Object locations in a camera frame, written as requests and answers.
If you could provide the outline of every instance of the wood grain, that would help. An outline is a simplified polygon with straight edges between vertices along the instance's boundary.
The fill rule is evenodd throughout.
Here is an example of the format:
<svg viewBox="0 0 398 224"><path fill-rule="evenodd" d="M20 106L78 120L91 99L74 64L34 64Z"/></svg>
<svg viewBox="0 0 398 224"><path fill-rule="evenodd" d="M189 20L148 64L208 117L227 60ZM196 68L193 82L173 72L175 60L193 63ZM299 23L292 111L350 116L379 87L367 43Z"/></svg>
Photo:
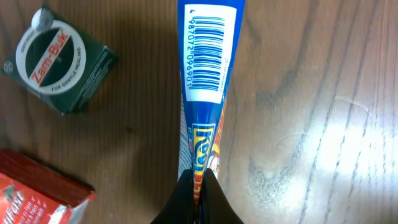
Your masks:
<svg viewBox="0 0 398 224"><path fill-rule="evenodd" d="M0 0L0 62L38 0ZM149 223L177 179L176 1L48 1L120 61L61 117L0 77L0 146L91 183L84 223ZM220 184L245 223L397 223L397 0L247 0Z"/></svg>

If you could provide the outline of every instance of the barcode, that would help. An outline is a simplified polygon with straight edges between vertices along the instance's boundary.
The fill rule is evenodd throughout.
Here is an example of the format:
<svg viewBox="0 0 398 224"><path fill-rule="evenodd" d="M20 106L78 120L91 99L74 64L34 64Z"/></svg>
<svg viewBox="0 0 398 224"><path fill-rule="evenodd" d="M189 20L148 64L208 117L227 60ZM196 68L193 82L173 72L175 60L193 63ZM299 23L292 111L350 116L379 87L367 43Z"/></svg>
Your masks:
<svg viewBox="0 0 398 224"><path fill-rule="evenodd" d="M184 82L188 101L221 103L231 59L236 9L185 6Z"/></svg>

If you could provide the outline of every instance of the product packaging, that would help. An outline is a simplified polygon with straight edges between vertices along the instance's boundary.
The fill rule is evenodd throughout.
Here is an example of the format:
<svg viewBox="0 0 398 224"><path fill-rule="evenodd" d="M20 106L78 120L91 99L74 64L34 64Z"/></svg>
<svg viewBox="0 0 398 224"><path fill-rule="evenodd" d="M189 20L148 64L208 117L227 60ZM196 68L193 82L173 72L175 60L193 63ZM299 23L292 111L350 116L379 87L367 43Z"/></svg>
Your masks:
<svg viewBox="0 0 398 224"><path fill-rule="evenodd" d="M94 192L11 150L0 150L0 223L77 224Z"/></svg>
<svg viewBox="0 0 398 224"><path fill-rule="evenodd" d="M48 29L29 27L1 72L61 114L80 111L117 57L49 8L41 10L52 16Z"/></svg>
<svg viewBox="0 0 398 224"><path fill-rule="evenodd" d="M193 169L199 209L205 169L218 175L226 93L238 45L244 0L178 0L182 84L178 177Z"/></svg>

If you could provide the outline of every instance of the red box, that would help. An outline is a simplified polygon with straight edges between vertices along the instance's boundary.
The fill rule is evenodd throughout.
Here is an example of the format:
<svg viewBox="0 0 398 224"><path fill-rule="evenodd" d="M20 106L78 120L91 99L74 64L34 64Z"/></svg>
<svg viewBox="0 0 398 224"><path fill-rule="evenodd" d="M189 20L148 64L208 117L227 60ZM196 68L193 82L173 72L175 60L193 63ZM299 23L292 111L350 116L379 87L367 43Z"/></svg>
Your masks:
<svg viewBox="0 0 398 224"><path fill-rule="evenodd" d="M0 151L0 223L76 224L94 198L77 182L11 150Z"/></svg>

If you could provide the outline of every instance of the green box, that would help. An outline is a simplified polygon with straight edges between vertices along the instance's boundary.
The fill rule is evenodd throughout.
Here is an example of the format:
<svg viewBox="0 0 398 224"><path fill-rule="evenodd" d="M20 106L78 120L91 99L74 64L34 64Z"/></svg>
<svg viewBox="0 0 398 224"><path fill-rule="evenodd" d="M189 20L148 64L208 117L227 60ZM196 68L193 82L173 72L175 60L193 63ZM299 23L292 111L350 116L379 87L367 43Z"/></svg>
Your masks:
<svg viewBox="0 0 398 224"><path fill-rule="evenodd" d="M77 112L86 105L117 56L52 14L51 28L43 32L28 28L1 71L61 114Z"/></svg>

